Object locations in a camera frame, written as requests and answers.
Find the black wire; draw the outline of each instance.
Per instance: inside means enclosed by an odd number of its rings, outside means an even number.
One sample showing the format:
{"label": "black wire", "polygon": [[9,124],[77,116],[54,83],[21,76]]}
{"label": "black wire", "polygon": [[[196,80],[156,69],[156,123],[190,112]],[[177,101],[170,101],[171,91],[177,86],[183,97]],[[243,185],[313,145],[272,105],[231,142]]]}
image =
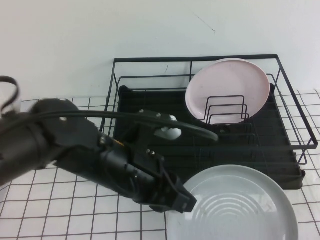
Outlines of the black wire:
{"label": "black wire", "polygon": [[54,112],[44,112],[35,115],[30,115],[29,117],[16,120],[0,130],[0,135],[3,135],[15,128],[25,126],[27,124],[36,123],[44,119],[53,118],[78,118],[78,117],[88,117],[88,118],[111,118],[111,119],[130,119],[137,122],[144,122],[150,124],[158,124],[163,127],[177,128],[181,130],[189,131],[195,135],[212,139],[218,141],[219,137],[214,132],[207,129],[194,126],[188,123],[163,120],[158,118],[153,118],[149,116],[143,116],[139,113],[126,113],[126,112],[112,112],[112,111],[54,111]]}
{"label": "black wire", "polygon": [[15,85],[15,91],[14,91],[13,95],[11,96],[11,98],[9,98],[8,101],[6,101],[2,105],[2,107],[0,109],[1,114],[2,114],[6,107],[10,106],[11,104],[13,104],[17,100],[20,90],[19,90],[19,86],[18,86],[17,81],[15,79],[13,79],[12,77],[0,76],[0,83],[8,83],[8,84]]}

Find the white wall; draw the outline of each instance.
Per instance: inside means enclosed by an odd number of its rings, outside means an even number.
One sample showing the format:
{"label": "white wall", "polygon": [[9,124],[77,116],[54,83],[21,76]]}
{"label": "white wall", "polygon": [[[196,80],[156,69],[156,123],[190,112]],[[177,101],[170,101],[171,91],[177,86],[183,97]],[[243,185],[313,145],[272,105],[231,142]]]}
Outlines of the white wall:
{"label": "white wall", "polygon": [[107,94],[113,58],[276,53],[320,88],[318,0],[0,0],[0,75],[22,99]]}

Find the dish rack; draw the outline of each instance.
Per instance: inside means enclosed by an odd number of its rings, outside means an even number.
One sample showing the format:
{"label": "dish rack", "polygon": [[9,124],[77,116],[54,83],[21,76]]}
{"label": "dish rack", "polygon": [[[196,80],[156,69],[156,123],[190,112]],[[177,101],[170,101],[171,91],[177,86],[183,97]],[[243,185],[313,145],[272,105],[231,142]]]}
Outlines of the dish rack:
{"label": "dish rack", "polygon": [[[188,111],[188,83],[203,67],[226,58],[238,58],[261,67],[269,78],[270,93],[264,107],[249,116],[243,95],[211,96],[203,120],[216,115],[241,115],[243,122],[209,125]],[[235,104],[209,104],[209,100],[237,98]],[[219,113],[214,107],[239,106],[238,112]],[[138,113],[149,110],[174,115],[178,121],[200,126],[219,135],[219,142],[183,132],[175,141],[154,137],[149,145],[165,157],[165,167],[186,182],[195,174],[219,165],[241,165],[256,169],[283,189],[300,189],[307,164],[306,150],[318,146],[317,139],[276,54],[115,58],[105,111]],[[118,139],[134,123],[130,119],[103,119],[100,131]]]}

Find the tile grout line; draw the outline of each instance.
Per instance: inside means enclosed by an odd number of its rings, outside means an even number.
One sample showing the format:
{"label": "tile grout line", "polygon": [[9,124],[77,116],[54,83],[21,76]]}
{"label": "tile grout line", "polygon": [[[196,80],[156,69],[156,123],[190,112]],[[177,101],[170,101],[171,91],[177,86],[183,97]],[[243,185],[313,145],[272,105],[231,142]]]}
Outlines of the tile grout line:
{"label": "tile grout line", "polygon": [[94,224],[95,224],[95,213],[96,213],[96,204],[97,204],[97,195],[98,195],[98,184],[95,188],[95,198],[94,198],[94,206],[93,206],[93,217],[92,217],[92,226],[91,226],[91,235],[90,240],[92,240],[93,232],[94,232]]}
{"label": "tile grout line", "polygon": [[49,209],[50,209],[50,204],[52,201],[52,195],[54,193],[54,188],[55,188],[55,181],[57,178],[57,174],[58,174],[58,168],[55,170],[55,176],[54,176],[54,180],[53,180],[53,184],[52,184],[52,189],[51,189],[51,193],[50,193],[50,200],[49,200],[49,204],[48,204],[48,209],[46,210],[46,214],[45,214],[45,219],[44,219],[44,225],[43,225],[43,229],[42,229],[42,234],[41,234],[41,240],[43,240],[43,236],[45,233],[45,229],[46,229],[46,224],[47,224],[47,219],[48,219],[48,214],[49,214]]}
{"label": "tile grout line", "polygon": [[166,212],[164,212],[164,229],[165,229],[165,240],[168,240],[168,236],[167,236],[167,216],[166,216]]}
{"label": "tile grout line", "polygon": [[314,222],[314,224],[315,224],[316,230],[318,231],[318,234],[319,234],[319,236],[320,236],[320,231],[319,231],[318,225],[316,224],[316,219],[315,219],[315,217],[314,217],[313,212],[311,211],[311,207],[310,207],[310,205],[309,205],[309,203],[308,203],[308,200],[307,200],[307,197],[306,197],[306,195],[305,195],[305,192],[304,192],[303,188],[301,188],[301,191],[302,191],[302,194],[303,194],[304,199],[305,199],[305,201],[306,201],[306,204],[307,204],[307,206],[308,206],[308,208],[309,208],[309,211],[310,211],[310,213],[311,213],[311,216],[312,216],[313,222]]}
{"label": "tile grout line", "polygon": [[72,208],[73,208],[74,200],[75,200],[76,187],[77,187],[77,182],[74,183],[73,196],[71,198],[72,200],[71,200],[71,206],[70,206],[70,217],[69,217],[68,225],[67,225],[67,228],[66,228],[65,240],[67,240],[68,233],[69,233],[69,226],[70,226],[70,221],[71,221],[71,217],[72,217]]}
{"label": "tile grout line", "polygon": [[317,128],[317,125],[316,125],[315,121],[314,121],[313,118],[312,118],[313,116],[311,116],[311,114],[310,114],[307,106],[305,105],[305,102],[304,102],[303,98],[302,98],[301,96],[300,96],[300,98],[301,98],[301,100],[302,100],[303,105],[305,106],[306,111],[308,112],[309,116],[311,117],[311,120],[312,120],[313,124],[316,126],[315,129],[316,129],[316,130],[318,131],[318,133],[320,134],[320,131],[319,131],[319,129]]}
{"label": "tile grout line", "polygon": [[[302,99],[302,97],[301,97],[301,95],[300,95],[300,92],[299,91],[297,91],[298,92],[298,95],[300,96],[300,98],[301,98],[301,101],[302,101],[302,103],[303,103],[303,105],[305,105],[305,102],[304,102],[304,100]],[[312,165],[313,165],[313,167],[314,167],[314,169],[316,169],[316,166],[315,166],[315,164],[314,164],[314,161],[312,160],[312,158],[310,157],[310,160],[311,160],[311,163],[312,163]]]}
{"label": "tile grout line", "polygon": [[[164,232],[165,229],[151,229],[151,230],[143,230],[143,232]],[[132,231],[119,231],[119,233],[139,233],[140,230],[132,230]],[[103,235],[103,234],[116,234],[117,232],[115,231],[109,231],[109,232],[97,232],[93,233],[93,235]],[[47,238],[52,238],[52,237],[68,237],[68,236],[83,236],[83,235],[89,235],[90,233],[74,233],[74,234],[56,234],[56,235],[44,235],[43,237]],[[0,237],[0,239],[16,239],[17,237],[15,236],[9,236],[9,237]],[[21,236],[19,237],[20,239],[27,239],[27,238],[41,238],[40,235],[34,235],[34,236]]]}
{"label": "tile grout line", "polygon": [[[142,211],[142,213],[153,213],[153,212],[154,212],[153,210],[144,210],[144,211]],[[123,212],[118,212],[118,214],[120,214],[120,215],[122,215],[122,214],[139,214],[139,213],[141,213],[141,211],[123,211]],[[1,218],[1,219],[2,220],[44,219],[44,218],[54,219],[54,218],[65,218],[65,217],[83,217],[83,216],[116,215],[116,214],[117,214],[117,212],[103,212],[103,213],[87,213],[87,214],[54,215],[54,216],[30,216],[30,217],[24,217],[24,218],[22,218],[22,217],[5,217],[5,218]]]}
{"label": "tile grout line", "polygon": [[12,183],[12,181],[11,181],[10,184],[8,185],[9,188],[8,188],[8,191],[6,192],[6,196],[5,196],[4,201],[0,202],[0,204],[3,203],[2,209],[1,209],[1,212],[0,212],[0,219],[1,219],[2,212],[4,211],[4,208],[5,208],[5,205],[6,205],[6,202],[7,202],[7,198],[8,198],[8,195],[9,195],[10,188],[11,188],[11,183]]}
{"label": "tile grout line", "polygon": [[115,240],[118,239],[119,198],[120,198],[120,195],[118,194],[118,200],[117,200],[117,206],[116,206]]}
{"label": "tile grout line", "polygon": [[142,240],[142,204],[140,204],[140,240]]}
{"label": "tile grout line", "polygon": [[[90,107],[90,101],[91,101],[91,97],[89,98],[88,110],[89,110],[89,107]],[[75,177],[75,183],[74,183],[74,188],[73,188],[73,195],[72,195],[71,206],[70,206],[70,217],[69,217],[69,220],[68,220],[68,225],[67,225],[67,227],[66,227],[65,240],[67,240],[67,238],[68,238],[69,227],[70,227],[71,216],[72,216],[72,208],[74,207],[74,201],[75,201],[75,194],[76,194],[77,182],[78,182],[78,175]]]}
{"label": "tile grout line", "polygon": [[[37,174],[37,170],[34,171],[32,183],[35,181],[36,174]],[[27,197],[27,199],[26,199],[26,203],[25,203],[24,212],[23,212],[23,215],[22,215],[22,219],[21,219],[21,223],[20,223],[18,235],[17,235],[17,237],[16,237],[17,240],[19,239],[20,232],[21,232],[21,228],[22,228],[22,225],[23,225],[23,222],[24,222],[24,217],[25,217],[25,214],[26,214],[26,211],[27,211],[28,202],[29,202],[29,198],[30,198],[30,194],[31,194],[32,187],[33,187],[33,186],[31,185],[30,190],[29,190],[28,197]]]}
{"label": "tile grout line", "polygon": [[[97,196],[97,198],[105,198],[105,197],[115,197],[118,196],[116,194],[114,195],[102,195],[102,196]],[[67,199],[87,199],[87,198],[92,198],[92,196],[75,196],[75,197],[61,197],[61,198],[52,198],[53,200],[67,200]],[[29,199],[29,202],[33,201],[49,201],[50,198],[45,198],[45,199]],[[26,200],[7,200],[6,202],[25,202]]]}

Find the drip tray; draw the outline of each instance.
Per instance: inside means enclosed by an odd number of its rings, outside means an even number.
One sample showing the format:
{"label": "drip tray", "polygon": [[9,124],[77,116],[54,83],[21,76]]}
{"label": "drip tray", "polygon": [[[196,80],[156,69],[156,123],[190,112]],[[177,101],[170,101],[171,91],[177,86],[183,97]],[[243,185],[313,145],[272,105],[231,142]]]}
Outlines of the drip tray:
{"label": "drip tray", "polygon": [[[290,150],[291,144],[273,94],[254,117],[230,125],[207,125],[195,119],[187,109],[185,95],[185,89],[136,91],[126,86],[119,89],[119,112],[137,113],[144,109],[166,113],[174,115],[178,121],[219,135],[219,143],[188,132],[182,132],[174,141],[154,136],[149,148],[165,157],[167,170],[186,182],[197,173],[214,166],[241,165],[266,174],[283,189],[302,187],[305,172],[300,169],[293,150]],[[133,124],[132,121],[118,119],[114,138],[120,139]]]}

